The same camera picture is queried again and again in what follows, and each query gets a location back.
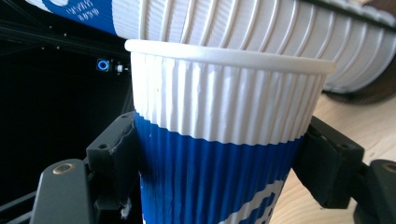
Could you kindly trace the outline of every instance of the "wooden table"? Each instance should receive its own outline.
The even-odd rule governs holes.
[[[396,161],[396,97],[375,105],[344,105],[322,95],[314,115],[365,148],[363,161]],[[323,209],[293,171],[276,204],[271,224],[351,224],[356,202],[346,210]]]

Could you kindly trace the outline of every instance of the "paper cup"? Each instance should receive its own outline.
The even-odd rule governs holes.
[[[334,63],[128,40],[146,223],[268,222]]]

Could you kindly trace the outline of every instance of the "cup rim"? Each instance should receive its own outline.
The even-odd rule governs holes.
[[[327,75],[336,69],[336,64],[331,61],[240,49],[221,49],[140,39],[129,39],[124,47],[134,53],[272,72]]]

